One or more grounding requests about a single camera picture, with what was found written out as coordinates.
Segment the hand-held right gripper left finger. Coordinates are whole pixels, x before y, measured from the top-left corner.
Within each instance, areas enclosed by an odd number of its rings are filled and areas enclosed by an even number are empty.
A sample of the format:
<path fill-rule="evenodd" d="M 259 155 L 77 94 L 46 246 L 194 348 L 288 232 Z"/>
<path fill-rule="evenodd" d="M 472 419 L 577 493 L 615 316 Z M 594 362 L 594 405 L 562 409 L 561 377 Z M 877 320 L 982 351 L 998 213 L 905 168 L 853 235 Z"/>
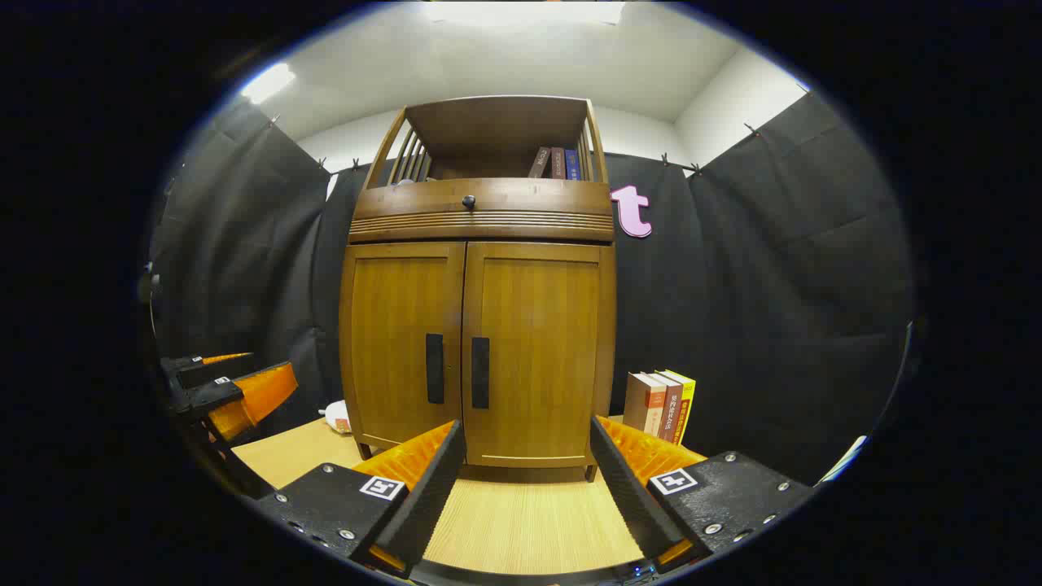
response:
<path fill-rule="evenodd" d="M 450 420 L 348 468 L 323 462 L 256 500 L 257 512 L 314 548 L 410 578 L 431 542 L 466 455 Z"/>

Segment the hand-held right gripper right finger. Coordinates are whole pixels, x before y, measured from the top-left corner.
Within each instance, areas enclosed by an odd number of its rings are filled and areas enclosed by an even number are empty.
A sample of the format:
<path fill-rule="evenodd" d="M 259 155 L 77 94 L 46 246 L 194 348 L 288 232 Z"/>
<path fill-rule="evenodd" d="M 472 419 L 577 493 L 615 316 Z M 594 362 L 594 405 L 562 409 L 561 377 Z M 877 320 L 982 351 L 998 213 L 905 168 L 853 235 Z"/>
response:
<path fill-rule="evenodd" d="M 656 570 L 723 556 L 782 522 L 814 489 L 744 453 L 693 453 L 602 416 L 589 448 L 641 555 Z"/>

